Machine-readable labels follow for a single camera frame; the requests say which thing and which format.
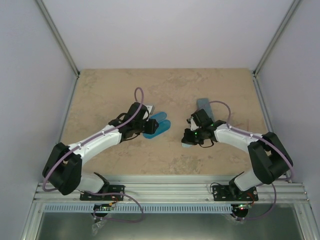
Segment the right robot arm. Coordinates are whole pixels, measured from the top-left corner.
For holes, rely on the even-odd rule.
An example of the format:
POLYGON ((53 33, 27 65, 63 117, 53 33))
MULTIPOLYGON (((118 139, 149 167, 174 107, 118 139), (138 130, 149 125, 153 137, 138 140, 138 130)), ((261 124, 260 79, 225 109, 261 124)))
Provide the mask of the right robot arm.
POLYGON ((287 171, 293 170, 293 161, 278 136, 273 132, 255 134, 229 125, 222 120, 213 121, 204 109, 193 113, 187 120, 181 143, 203 146, 206 140, 227 144, 249 155, 251 169, 235 176, 228 184, 228 193, 236 200, 248 190, 261 184, 270 185, 287 171))

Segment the blue hard glasses case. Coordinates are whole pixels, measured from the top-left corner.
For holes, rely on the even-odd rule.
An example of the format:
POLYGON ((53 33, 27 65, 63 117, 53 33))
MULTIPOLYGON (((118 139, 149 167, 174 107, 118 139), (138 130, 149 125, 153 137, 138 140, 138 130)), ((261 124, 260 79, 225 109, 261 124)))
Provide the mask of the blue hard glasses case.
POLYGON ((164 132, 168 131, 171 127, 171 122, 167 119, 167 113, 164 111, 158 112, 149 117, 149 120, 155 119, 158 123, 158 128, 156 129, 155 133, 153 134, 146 134, 143 133, 143 137, 146 139, 153 139, 164 132))

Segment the blue cleaning cloth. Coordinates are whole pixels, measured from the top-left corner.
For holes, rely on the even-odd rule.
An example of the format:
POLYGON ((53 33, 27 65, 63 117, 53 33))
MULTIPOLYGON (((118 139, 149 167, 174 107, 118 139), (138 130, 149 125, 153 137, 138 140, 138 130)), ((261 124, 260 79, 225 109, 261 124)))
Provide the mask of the blue cleaning cloth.
POLYGON ((192 144, 189 144, 184 138, 181 140, 181 146, 183 148, 190 148, 192 147, 193 145, 192 144))

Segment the grey-blue teal-lined glasses case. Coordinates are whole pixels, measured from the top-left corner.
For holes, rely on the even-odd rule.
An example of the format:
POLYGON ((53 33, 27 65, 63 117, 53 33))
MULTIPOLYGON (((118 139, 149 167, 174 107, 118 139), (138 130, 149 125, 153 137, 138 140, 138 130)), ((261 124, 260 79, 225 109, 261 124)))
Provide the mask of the grey-blue teal-lined glasses case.
POLYGON ((198 109, 204 109, 207 115, 214 121, 214 114, 208 98, 198 98, 196 100, 196 106, 198 109))

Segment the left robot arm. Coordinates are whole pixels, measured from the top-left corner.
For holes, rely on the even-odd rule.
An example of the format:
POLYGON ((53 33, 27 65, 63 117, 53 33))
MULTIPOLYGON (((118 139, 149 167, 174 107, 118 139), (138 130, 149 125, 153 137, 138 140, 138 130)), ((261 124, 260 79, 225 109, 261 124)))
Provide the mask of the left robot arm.
POLYGON ((159 127, 151 119, 155 107, 133 103, 127 113, 121 113, 103 129, 76 143, 56 144, 45 164, 42 189, 59 191, 66 196, 75 190, 87 192, 99 200, 108 197, 110 183, 101 174, 86 173, 83 166, 96 155, 113 146, 133 140, 140 134, 154 134, 159 127))

